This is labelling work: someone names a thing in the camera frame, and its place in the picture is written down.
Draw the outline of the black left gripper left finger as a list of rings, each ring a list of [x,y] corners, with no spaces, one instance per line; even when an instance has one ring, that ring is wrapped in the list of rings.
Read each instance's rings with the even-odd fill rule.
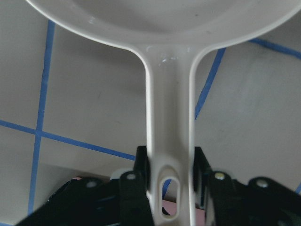
[[[73,178],[18,225],[151,226],[153,216],[146,195],[149,169],[147,149],[139,146],[132,171],[108,182]]]

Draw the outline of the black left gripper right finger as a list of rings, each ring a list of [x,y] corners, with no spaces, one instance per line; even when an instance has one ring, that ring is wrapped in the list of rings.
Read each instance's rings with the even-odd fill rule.
[[[245,185],[214,171],[200,147],[194,153],[194,191],[207,226],[299,226],[301,196],[267,177]]]

